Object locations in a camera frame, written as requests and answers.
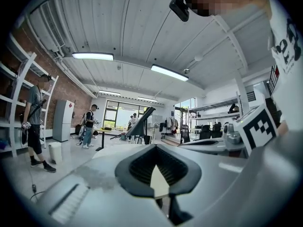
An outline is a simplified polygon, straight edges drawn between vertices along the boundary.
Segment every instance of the black office chair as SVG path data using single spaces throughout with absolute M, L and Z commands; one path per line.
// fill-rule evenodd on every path
M 205 140 L 205 139 L 209 139 L 211 137 L 212 133 L 211 133 L 209 127 L 210 127 L 209 125 L 202 126 L 199 140 Z
M 212 138 L 220 138 L 221 137 L 221 127 L 219 124 L 215 124 L 213 127 Z
M 182 138 L 184 139 L 184 143 L 190 142 L 189 128 L 186 124 L 182 125 Z

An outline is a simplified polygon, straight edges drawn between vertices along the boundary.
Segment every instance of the floor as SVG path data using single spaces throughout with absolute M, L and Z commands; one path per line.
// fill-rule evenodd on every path
M 119 140 L 119 138 L 110 140 L 111 137 L 113 136 L 105 135 L 105 147 L 128 143 L 127 141 Z M 37 192 L 43 192 L 47 190 L 54 183 L 65 177 L 69 172 L 76 169 L 83 163 L 91 160 L 96 153 L 96 148 L 101 146 L 101 140 L 101 136 L 97 139 L 92 139 L 92 144 L 94 147 L 89 149 L 82 149 L 81 146 L 76 145 L 79 141 L 72 139 L 71 136 L 71 139 L 69 141 L 62 143 L 63 161 L 59 164 L 51 163 L 48 148 L 44 149 L 42 147 L 42 152 L 46 161 L 57 169 L 55 173 L 48 173 L 44 171 L 43 166 L 31 168 L 30 158 L 26 150 L 24 150 L 23 153 L 19 152 L 18 157 L 16 158 L 6 157 L 1 161 L 16 191 L 20 192 L 25 197 L 30 199 L 33 196 L 32 181 L 36 185 Z M 54 140 L 47 140 L 46 143 L 48 145 L 48 143 L 53 141 Z M 36 202 L 40 195 L 41 194 L 38 194 L 37 196 L 33 197 L 32 201 Z M 164 198 L 162 210 L 165 212 L 165 214 L 168 214 L 168 206 L 169 198 Z

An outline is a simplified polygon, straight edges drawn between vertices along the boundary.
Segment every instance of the refrigerator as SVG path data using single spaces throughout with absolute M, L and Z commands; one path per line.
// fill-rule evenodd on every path
M 75 103 L 68 100 L 58 100 L 53 117 L 53 139 L 66 141 L 70 139 L 71 117 Z

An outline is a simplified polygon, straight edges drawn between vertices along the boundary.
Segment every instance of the black shorts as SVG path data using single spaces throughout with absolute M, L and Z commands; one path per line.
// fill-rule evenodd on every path
M 37 155 L 42 153 L 39 124 L 32 124 L 32 126 L 28 129 L 27 146 L 33 148 Z

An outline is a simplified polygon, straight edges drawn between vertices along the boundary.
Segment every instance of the brick wall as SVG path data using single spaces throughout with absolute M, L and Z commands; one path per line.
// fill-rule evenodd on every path
M 48 108 L 46 128 L 47 129 L 53 128 L 53 116 L 54 116 L 56 102 L 58 99 L 75 102 L 75 107 L 74 107 L 75 117 L 71 121 L 71 126 L 75 127 L 80 122 L 83 114 L 89 110 L 92 98 L 88 96 L 86 93 L 84 93 L 59 69 L 59 67 L 57 67 L 57 65 L 53 62 L 53 60 L 44 52 L 44 50 L 36 42 L 26 22 L 24 22 L 20 28 L 12 31 L 12 34 L 17 40 L 17 42 L 21 45 L 21 47 L 26 52 L 34 52 L 37 54 L 35 61 L 43 69 L 45 69 L 48 73 L 50 73 L 54 78 L 57 75 L 59 76 Z M 7 49 L 5 49 L 0 54 L 0 61 L 5 66 L 13 69 L 14 71 L 17 71 L 20 66 L 20 62 Z M 29 70 L 26 75 L 26 80 L 36 85 L 37 79 L 38 76 Z M 0 81 L 1 81 L 0 94 L 4 95 L 8 90 L 11 80 L 7 78 L 5 75 L 0 74 Z M 19 93 L 18 100 L 26 100 L 27 92 L 28 89 L 26 87 L 22 87 Z M 8 104 L 9 103 L 0 100 L 0 117 L 4 117 L 6 106 Z M 16 119 L 18 118 L 19 113 L 23 110 L 24 107 L 17 105 Z

